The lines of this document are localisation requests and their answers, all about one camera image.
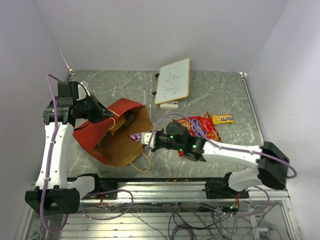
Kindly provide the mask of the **purple brown M&M's packet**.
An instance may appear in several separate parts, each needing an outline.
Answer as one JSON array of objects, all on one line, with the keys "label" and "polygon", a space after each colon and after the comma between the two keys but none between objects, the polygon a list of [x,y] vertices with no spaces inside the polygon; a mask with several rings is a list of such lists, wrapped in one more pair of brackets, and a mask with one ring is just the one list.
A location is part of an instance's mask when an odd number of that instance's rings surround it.
[{"label": "purple brown M&M's packet", "polygon": [[140,142],[141,141],[141,133],[134,133],[134,134],[129,134],[128,137],[134,141],[134,142]]}]

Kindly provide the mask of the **red brown paper bag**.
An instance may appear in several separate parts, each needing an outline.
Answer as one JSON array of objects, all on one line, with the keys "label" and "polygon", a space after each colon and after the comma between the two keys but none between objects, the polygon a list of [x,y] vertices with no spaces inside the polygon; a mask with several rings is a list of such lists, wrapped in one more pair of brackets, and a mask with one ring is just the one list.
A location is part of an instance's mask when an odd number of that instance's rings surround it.
[{"label": "red brown paper bag", "polygon": [[[79,145],[92,157],[107,166],[124,167],[134,161],[143,151],[140,141],[134,142],[130,134],[149,132],[153,124],[147,107],[141,103],[121,98],[107,107],[114,117],[99,123],[83,123],[81,129],[73,132]],[[124,124],[114,135],[109,132],[114,120],[125,117],[126,112],[135,114],[130,124]]]}]

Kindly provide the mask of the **red cookie snack bag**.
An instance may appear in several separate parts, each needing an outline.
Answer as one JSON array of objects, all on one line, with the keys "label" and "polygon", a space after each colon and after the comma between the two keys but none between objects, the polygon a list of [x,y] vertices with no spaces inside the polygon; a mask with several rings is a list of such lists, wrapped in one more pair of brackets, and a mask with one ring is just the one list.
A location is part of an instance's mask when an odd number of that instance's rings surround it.
[{"label": "red cookie snack bag", "polygon": [[204,116],[190,116],[188,118],[192,121],[192,124],[185,118],[173,119],[172,121],[180,123],[192,136],[206,136],[210,140],[221,142],[221,138],[211,120],[209,112],[206,112]]}]

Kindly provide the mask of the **yellow M&M's packet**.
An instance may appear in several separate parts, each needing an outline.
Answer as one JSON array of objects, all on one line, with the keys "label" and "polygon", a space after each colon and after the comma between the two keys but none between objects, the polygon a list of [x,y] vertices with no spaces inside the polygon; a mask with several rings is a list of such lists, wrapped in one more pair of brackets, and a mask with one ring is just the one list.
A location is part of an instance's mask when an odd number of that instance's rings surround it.
[{"label": "yellow M&M's packet", "polygon": [[219,124],[234,124],[234,118],[232,114],[213,115],[212,122],[214,125]]},{"label": "yellow M&M's packet", "polygon": [[113,119],[113,125],[108,129],[108,131],[114,135],[126,122],[125,117],[119,117],[117,120]]}]

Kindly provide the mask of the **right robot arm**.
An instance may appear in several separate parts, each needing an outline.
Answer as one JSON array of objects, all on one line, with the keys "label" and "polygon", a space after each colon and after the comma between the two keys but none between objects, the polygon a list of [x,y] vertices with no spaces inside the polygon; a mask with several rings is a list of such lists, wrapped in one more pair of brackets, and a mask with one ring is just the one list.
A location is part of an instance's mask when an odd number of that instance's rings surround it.
[{"label": "right robot arm", "polygon": [[140,142],[153,152],[159,149],[183,152],[193,162],[223,161],[244,166],[243,171],[225,174],[220,192],[226,198],[260,185],[273,190],[286,188],[289,159],[269,141],[262,146],[221,143],[206,139],[201,132],[191,135],[185,126],[173,121],[166,129],[142,133]]}]

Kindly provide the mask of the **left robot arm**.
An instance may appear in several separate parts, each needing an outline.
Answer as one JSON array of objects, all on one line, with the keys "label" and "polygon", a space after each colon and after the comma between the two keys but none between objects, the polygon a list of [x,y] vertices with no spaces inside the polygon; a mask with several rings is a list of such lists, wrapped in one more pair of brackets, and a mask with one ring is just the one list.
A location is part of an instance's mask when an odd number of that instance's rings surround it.
[{"label": "left robot arm", "polygon": [[101,195],[96,173],[79,175],[68,183],[67,154],[76,120],[88,120],[95,125],[114,117],[79,82],[60,81],[57,92],[43,112],[45,148],[40,173],[35,188],[25,193],[25,202],[41,217],[75,214],[85,196],[96,199]]}]

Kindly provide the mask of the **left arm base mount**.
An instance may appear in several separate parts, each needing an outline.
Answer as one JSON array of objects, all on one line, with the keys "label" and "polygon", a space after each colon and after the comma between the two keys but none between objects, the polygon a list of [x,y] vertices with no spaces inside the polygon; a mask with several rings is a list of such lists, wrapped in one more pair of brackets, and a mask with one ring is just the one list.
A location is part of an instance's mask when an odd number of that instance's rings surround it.
[{"label": "left arm base mount", "polygon": [[[118,189],[118,183],[115,180],[102,179],[100,182],[101,182],[101,192],[110,192]],[[107,199],[107,200],[117,199],[116,192],[104,193],[102,196],[104,199]]]}]

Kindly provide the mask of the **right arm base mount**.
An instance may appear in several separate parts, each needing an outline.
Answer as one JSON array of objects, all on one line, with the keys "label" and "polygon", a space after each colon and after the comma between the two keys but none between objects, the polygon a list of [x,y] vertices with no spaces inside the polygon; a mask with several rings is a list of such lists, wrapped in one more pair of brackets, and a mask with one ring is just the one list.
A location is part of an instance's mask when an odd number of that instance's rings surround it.
[{"label": "right arm base mount", "polygon": [[246,190],[235,191],[232,190],[223,178],[210,178],[205,181],[205,185],[202,188],[205,192],[207,199],[248,199],[249,193]]}]

